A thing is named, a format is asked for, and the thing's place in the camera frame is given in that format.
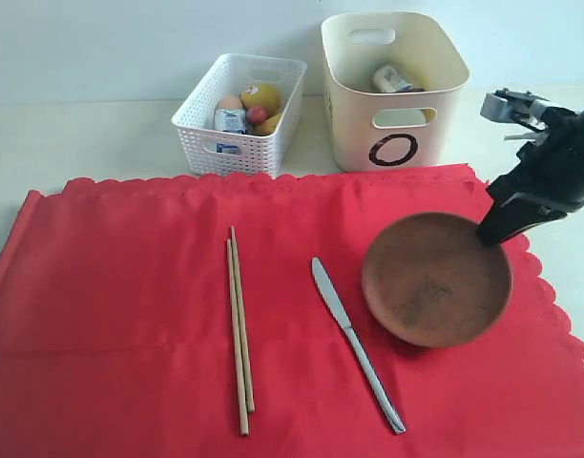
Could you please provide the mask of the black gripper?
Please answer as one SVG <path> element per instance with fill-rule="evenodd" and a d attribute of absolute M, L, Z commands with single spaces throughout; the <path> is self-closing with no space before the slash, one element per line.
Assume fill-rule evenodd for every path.
<path fill-rule="evenodd" d="M 542 120 L 546 138 L 524 145 L 519 163 L 488 186 L 493 204 L 475 231 L 485 246 L 564 219 L 584 205 L 584 111 L 548 107 Z"/>

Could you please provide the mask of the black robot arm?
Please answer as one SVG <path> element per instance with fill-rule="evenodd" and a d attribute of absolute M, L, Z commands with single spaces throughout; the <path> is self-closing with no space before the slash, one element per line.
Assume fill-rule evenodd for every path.
<path fill-rule="evenodd" d="M 487 188 L 492 205 L 476 230 L 483 244 L 501 244 L 584 206 L 584 110 L 504 88 L 486 94 L 480 115 L 528 130 L 505 137 L 524 144 L 519 163 Z"/>

